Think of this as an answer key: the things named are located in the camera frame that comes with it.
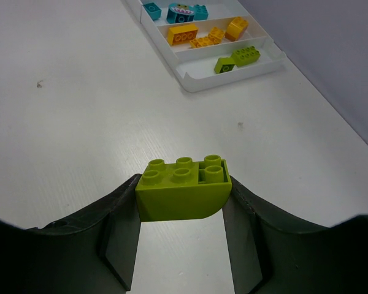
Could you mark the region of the yellow lego plate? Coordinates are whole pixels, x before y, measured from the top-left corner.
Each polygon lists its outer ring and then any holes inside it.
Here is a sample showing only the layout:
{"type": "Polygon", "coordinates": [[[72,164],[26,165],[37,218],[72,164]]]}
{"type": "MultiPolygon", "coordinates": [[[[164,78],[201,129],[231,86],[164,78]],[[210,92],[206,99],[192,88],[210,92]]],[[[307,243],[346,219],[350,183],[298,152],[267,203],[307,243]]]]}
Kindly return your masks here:
{"type": "Polygon", "coordinates": [[[203,48],[203,47],[208,47],[208,46],[218,45],[218,44],[214,44],[208,38],[208,36],[205,36],[205,37],[200,37],[200,38],[191,40],[190,45],[191,45],[191,48],[203,48]]]}

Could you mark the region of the green long lego brick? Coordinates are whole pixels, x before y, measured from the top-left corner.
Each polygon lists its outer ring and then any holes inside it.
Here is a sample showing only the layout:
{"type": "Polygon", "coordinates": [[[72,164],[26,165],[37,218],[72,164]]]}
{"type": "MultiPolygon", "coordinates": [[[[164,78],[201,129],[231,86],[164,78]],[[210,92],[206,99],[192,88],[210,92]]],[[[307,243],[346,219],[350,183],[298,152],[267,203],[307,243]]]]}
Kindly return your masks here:
{"type": "Polygon", "coordinates": [[[260,56],[260,52],[254,46],[241,48],[231,54],[231,58],[234,60],[237,67],[253,64],[260,56]]]}

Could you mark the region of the green curved lego brick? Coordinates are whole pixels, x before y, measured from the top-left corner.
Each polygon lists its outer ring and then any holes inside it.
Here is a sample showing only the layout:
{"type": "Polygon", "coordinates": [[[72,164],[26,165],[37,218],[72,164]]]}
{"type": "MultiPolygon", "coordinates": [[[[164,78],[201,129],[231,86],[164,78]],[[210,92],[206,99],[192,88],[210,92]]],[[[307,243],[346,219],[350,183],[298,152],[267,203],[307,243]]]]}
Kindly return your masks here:
{"type": "Polygon", "coordinates": [[[171,164],[153,159],[135,189],[140,220],[204,219],[222,209],[231,189],[227,163],[219,155],[198,162],[180,157],[171,164]]]}

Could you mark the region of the small blue lego brick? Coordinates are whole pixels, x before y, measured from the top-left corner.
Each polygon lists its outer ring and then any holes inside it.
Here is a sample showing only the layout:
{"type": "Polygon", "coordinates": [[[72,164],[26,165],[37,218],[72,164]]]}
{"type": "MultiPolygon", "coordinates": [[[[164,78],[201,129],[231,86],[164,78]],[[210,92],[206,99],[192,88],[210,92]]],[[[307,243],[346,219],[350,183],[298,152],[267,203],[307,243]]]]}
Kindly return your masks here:
{"type": "Polygon", "coordinates": [[[153,21],[158,20],[161,17],[162,10],[154,2],[144,4],[144,9],[153,21]]]}

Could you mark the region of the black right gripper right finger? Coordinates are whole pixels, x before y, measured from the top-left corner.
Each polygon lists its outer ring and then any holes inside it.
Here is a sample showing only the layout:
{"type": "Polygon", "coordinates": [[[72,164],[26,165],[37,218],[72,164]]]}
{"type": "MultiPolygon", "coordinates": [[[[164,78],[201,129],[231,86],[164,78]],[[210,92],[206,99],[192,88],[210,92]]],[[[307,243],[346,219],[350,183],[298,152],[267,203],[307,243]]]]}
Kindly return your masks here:
{"type": "Polygon", "coordinates": [[[233,180],[223,218],[236,293],[368,293],[368,215],[324,227],[233,180]]]}

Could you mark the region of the yellow face lego cube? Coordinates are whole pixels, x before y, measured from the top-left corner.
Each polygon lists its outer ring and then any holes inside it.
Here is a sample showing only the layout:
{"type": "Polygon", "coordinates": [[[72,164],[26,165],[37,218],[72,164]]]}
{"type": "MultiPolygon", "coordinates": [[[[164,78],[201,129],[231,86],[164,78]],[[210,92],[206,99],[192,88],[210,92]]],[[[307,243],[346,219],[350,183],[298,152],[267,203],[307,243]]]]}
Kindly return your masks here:
{"type": "Polygon", "coordinates": [[[208,33],[208,38],[214,43],[219,44],[224,39],[225,31],[218,27],[213,27],[208,33]]]}

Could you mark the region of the blue printed round lego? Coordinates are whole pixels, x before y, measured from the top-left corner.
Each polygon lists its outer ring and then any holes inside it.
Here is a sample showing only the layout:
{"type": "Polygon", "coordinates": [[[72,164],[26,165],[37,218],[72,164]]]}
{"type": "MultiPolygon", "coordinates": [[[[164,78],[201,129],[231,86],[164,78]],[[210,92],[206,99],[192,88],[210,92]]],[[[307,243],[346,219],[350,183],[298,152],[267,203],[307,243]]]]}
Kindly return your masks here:
{"type": "Polygon", "coordinates": [[[166,21],[169,24],[186,23],[194,20],[195,11],[192,6],[172,3],[168,7],[166,21]]]}

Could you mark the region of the green square lego brick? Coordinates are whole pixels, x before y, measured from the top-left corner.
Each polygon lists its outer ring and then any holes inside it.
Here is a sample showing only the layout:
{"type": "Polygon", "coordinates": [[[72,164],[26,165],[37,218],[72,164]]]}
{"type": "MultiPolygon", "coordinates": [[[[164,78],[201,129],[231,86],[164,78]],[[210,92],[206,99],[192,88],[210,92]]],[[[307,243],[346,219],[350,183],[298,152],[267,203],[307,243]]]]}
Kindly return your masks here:
{"type": "Polygon", "coordinates": [[[221,57],[218,59],[214,72],[216,74],[222,74],[231,71],[235,67],[236,63],[231,57],[221,57]]]}

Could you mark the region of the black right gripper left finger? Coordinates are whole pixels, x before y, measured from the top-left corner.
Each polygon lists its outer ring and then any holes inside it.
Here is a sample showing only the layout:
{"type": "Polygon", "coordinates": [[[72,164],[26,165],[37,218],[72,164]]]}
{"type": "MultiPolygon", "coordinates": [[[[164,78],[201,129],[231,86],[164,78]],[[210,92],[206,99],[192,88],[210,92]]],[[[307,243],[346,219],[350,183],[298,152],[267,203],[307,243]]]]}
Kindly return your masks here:
{"type": "Polygon", "coordinates": [[[140,175],[44,228],[0,220],[0,293],[126,293],[140,217],[140,175]]]}

